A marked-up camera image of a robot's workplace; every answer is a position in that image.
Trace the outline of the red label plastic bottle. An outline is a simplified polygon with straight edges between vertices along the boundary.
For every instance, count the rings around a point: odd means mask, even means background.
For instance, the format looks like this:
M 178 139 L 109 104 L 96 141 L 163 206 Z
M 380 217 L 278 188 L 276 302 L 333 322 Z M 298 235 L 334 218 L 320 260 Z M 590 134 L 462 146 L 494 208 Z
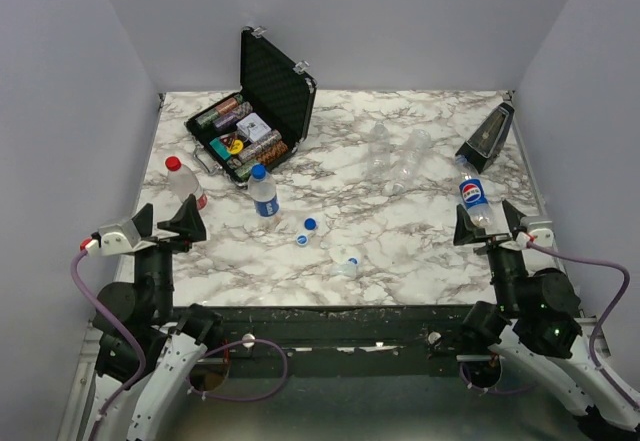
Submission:
M 193 195 L 198 210 L 203 210 L 206 207 L 208 203 L 206 193 L 196 175 L 188 166 L 182 163 L 181 168 L 175 172 L 167 169 L 167 182 L 171 192 L 180 202 L 186 201 Z

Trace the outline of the red bottle cap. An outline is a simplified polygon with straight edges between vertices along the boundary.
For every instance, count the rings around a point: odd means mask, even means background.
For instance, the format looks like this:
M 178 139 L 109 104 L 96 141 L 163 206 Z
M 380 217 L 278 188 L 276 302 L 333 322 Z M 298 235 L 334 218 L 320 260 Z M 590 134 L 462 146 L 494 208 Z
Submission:
M 176 156 L 169 156 L 165 160 L 165 167 L 171 172 L 175 172 L 179 170 L 181 166 L 182 166 L 182 163 L 180 159 Z

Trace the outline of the blue label pepsi bottle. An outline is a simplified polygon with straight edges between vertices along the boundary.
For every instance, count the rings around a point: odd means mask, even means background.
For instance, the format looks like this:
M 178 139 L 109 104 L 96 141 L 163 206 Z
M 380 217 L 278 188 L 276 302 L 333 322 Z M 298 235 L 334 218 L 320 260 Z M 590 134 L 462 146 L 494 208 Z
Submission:
M 248 192 L 260 221 L 265 225 L 275 226 L 279 221 L 280 205 L 276 182 L 268 170 L 267 172 L 265 179 L 256 180 L 251 176 L 250 170 Z

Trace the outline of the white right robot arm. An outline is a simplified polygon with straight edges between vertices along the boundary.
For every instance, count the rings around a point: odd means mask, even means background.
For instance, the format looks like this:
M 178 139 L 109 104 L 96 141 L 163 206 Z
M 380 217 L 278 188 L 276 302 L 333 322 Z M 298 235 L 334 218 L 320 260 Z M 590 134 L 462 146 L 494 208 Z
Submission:
M 463 206 L 456 209 L 453 243 L 473 244 L 487 257 L 495 303 L 476 302 L 459 335 L 458 359 L 485 350 L 512 362 L 544 386 L 591 440 L 639 437 L 639 392 L 598 356 L 601 329 L 579 319 L 580 298 L 557 268 L 529 273 L 523 253 L 554 256 L 552 223 L 502 203 L 508 230 L 489 234 Z

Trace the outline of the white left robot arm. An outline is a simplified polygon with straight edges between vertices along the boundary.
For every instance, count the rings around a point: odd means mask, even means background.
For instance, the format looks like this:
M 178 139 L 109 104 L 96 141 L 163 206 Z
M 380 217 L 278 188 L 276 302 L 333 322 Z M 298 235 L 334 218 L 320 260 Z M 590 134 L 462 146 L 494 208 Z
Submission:
M 80 246 L 72 279 L 94 306 L 100 331 L 85 440 L 153 440 L 162 416 L 203 356 L 223 340 L 220 315 L 193 304 L 175 326 L 173 257 L 207 238 L 194 196 L 167 221 L 155 223 L 152 204 L 101 227 Z M 130 282 L 111 282 L 93 294 L 78 266 L 86 257 L 130 256 Z

